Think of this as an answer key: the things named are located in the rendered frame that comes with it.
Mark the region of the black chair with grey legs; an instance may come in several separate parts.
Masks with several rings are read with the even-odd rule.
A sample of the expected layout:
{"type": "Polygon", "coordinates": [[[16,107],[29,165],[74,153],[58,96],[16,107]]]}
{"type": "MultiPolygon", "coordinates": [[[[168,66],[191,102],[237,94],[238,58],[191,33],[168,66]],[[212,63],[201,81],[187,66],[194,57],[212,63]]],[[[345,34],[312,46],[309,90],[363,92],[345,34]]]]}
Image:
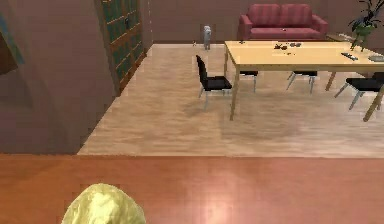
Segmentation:
{"type": "Polygon", "coordinates": [[[258,71],[240,71],[240,75],[243,76],[252,76],[253,77],[253,92],[256,92],[256,83],[257,83],[257,76],[258,76],[258,71]]]}
{"type": "Polygon", "coordinates": [[[232,84],[225,76],[209,76],[206,70],[205,62],[199,55],[196,56],[196,62],[198,66],[199,80],[201,84],[199,96],[202,96],[202,93],[205,93],[204,108],[207,108],[208,93],[210,91],[230,91],[232,89],[232,84]]]}
{"type": "Polygon", "coordinates": [[[294,82],[297,76],[307,76],[309,78],[308,83],[310,85],[310,93],[313,93],[314,83],[315,83],[316,77],[318,76],[318,72],[317,71],[292,71],[289,77],[287,78],[287,80],[289,81],[287,85],[287,89],[290,88],[290,86],[292,85],[292,83],[294,82]]]}
{"type": "Polygon", "coordinates": [[[349,106],[349,109],[352,110],[358,99],[366,92],[378,93],[383,85],[384,72],[375,72],[370,78],[347,78],[345,84],[335,94],[335,98],[337,98],[347,87],[355,89],[356,95],[349,106]]]}

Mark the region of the grey statue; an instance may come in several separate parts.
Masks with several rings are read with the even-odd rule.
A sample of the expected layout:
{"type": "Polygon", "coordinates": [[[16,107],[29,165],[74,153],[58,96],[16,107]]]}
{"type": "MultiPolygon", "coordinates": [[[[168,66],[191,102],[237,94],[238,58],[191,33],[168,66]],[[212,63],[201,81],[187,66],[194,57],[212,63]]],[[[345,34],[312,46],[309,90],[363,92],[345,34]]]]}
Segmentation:
{"type": "Polygon", "coordinates": [[[203,28],[203,36],[204,36],[204,48],[205,50],[210,50],[210,39],[211,39],[211,27],[206,25],[203,28]]]}

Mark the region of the brown door with green panes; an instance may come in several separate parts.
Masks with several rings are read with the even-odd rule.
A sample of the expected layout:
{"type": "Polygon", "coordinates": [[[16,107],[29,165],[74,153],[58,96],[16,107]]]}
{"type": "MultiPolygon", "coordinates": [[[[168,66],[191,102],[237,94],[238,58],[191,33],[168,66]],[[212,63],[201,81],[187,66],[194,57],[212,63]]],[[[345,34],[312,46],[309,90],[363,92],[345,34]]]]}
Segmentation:
{"type": "Polygon", "coordinates": [[[140,0],[94,0],[100,31],[118,96],[134,76],[147,50],[143,44],[140,0]],[[129,19],[129,28],[125,26],[129,19]]]}

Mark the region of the light wooden dining table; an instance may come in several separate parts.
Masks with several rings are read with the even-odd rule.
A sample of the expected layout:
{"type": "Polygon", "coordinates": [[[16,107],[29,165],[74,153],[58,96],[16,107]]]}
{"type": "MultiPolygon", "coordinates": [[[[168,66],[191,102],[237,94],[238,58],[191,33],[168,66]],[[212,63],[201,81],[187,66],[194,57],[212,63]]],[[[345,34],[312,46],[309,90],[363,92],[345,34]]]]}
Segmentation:
{"type": "Polygon", "coordinates": [[[234,119],[240,71],[329,71],[331,76],[325,88],[328,91],[337,72],[384,72],[384,62],[372,62],[371,50],[350,50],[348,42],[302,42],[300,47],[274,49],[277,41],[225,41],[224,73],[231,60],[235,67],[230,119],[234,119]],[[343,55],[356,56],[353,61],[343,55]]]}

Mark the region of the red sofa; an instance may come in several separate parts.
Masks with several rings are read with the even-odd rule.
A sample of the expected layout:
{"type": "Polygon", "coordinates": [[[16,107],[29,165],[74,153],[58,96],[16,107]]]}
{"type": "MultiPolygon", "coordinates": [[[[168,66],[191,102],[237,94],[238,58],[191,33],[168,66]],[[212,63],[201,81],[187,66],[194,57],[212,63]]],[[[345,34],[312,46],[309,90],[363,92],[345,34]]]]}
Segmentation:
{"type": "Polygon", "coordinates": [[[239,17],[238,40],[324,40],[328,23],[308,4],[253,4],[239,17]]]}

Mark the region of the yellow-green round lump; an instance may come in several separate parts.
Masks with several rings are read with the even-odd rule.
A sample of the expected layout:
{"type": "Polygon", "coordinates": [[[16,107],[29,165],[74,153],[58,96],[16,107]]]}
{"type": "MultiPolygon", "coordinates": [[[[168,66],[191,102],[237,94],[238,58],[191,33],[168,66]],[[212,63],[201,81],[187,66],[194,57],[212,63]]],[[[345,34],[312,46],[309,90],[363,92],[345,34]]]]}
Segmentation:
{"type": "Polygon", "coordinates": [[[118,187],[97,183],[68,206],[61,224],[146,224],[143,209],[118,187]]]}

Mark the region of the brown side table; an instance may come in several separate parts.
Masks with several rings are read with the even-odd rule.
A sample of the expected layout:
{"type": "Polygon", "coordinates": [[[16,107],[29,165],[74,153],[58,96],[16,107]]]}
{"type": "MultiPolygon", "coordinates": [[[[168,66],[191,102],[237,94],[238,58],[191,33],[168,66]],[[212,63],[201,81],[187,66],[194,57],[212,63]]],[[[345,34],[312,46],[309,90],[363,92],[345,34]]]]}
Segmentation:
{"type": "Polygon", "coordinates": [[[339,34],[327,34],[326,38],[331,40],[331,41],[338,41],[338,42],[352,42],[354,40],[353,37],[348,36],[343,33],[339,34]]]}

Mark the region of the green house plant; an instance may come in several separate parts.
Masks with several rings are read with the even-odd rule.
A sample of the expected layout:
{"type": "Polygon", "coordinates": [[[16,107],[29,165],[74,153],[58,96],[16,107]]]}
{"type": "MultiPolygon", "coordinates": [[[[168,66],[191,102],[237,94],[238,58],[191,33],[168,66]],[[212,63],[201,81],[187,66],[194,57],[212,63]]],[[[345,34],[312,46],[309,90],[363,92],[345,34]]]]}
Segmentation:
{"type": "Polygon", "coordinates": [[[380,11],[384,7],[384,0],[377,0],[373,4],[373,0],[358,0],[359,3],[364,3],[366,8],[362,10],[364,14],[353,19],[349,26],[355,37],[351,43],[350,50],[353,51],[357,45],[360,45],[361,51],[364,51],[367,37],[378,27],[381,20],[377,18],[380,11]]]}

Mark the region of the framed picture with blue edge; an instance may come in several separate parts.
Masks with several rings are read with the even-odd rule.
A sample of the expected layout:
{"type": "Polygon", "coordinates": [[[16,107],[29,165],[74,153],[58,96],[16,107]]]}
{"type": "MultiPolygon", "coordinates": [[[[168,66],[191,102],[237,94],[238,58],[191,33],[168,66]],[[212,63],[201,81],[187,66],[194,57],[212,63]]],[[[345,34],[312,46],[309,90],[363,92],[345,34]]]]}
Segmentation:
{"type": "Polygon", "coordinates": [[[24,58],[9,31],[6,20],[0,14],[0,75],[16,70],[24,58]]]}

